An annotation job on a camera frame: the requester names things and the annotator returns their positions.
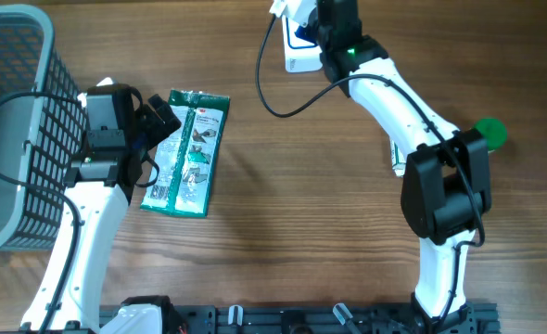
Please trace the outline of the green glove packet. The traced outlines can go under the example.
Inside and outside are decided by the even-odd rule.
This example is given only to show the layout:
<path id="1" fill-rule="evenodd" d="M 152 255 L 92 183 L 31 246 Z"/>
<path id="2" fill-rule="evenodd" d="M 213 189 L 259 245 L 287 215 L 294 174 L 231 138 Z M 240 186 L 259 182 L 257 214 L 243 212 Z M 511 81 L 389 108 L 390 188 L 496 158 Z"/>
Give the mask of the green glove packet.
<path id="1" fill-rule="evenodd" d="M 228 96 L 171 90 L 168 103 L 181 127 L 159 143 L 158 169 L 140 208 L 170 216 L 208 215 L 211 183 L 230 108 Z"/>

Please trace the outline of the green lid jar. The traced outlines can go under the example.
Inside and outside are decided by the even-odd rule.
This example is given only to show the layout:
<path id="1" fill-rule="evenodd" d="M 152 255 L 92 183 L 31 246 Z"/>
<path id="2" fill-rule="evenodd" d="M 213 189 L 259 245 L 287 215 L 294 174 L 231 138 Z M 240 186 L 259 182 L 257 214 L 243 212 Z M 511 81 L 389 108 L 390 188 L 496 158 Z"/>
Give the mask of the green lid jar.
<path id="1" fill-rule="evenodd" d="M 494 151 L 501 148 L 508 138 L 505 125 L 496 118 L 484 118 L 474 124 L 487 141 L 488 151 Z"/>

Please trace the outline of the green white medicine box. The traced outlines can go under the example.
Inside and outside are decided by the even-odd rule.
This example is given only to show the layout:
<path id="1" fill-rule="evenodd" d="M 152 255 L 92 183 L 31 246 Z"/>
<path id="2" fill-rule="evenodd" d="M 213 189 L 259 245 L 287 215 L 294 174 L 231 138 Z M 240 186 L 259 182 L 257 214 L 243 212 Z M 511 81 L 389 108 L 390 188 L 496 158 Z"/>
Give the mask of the green white medicine box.
<path id="1" fill-rule="evenodd" d="M 390 139 L 389 143 L 392 171 L 397 177 L 402 178 L 405 174 L 406 159 L 403 157 L 395 141 Z"/>

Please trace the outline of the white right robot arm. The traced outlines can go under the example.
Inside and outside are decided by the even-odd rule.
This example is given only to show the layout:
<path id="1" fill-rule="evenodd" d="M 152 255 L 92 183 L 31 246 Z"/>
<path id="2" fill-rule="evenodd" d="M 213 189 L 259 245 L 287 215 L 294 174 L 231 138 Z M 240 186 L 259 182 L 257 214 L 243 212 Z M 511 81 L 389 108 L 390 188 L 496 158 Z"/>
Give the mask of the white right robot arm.
<path id="1" fill-rule="evenodd" d="M 354 1 L 288 1 L 281 14 L 321 48 L 325 77 L 365 108 L 405 159 L 401 209 L 420 239 L 413 298 L 428 331 L 463 320 L 466 254 L 485 240 L 491 206 L 486 138 L 440 117 L 401 77 L 388 51 L 363 33 Z"/>

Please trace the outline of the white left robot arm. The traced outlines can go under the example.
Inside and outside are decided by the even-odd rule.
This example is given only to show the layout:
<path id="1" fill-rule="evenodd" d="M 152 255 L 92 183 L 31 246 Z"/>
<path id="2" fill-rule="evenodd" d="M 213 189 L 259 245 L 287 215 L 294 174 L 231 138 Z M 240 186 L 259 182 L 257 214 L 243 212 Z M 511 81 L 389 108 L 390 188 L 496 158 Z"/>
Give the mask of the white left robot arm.
<path id="1" fill-rule="evenodd" d="M 20 333 L 100 332 L 113 240 L 134 190 L 143 186 L 150 150 L 182 125 L 160 95 L 144 99 L 125 83 L 93 86 L 81 103 L 88 125 L 62 177 L 57 238 Z"/>

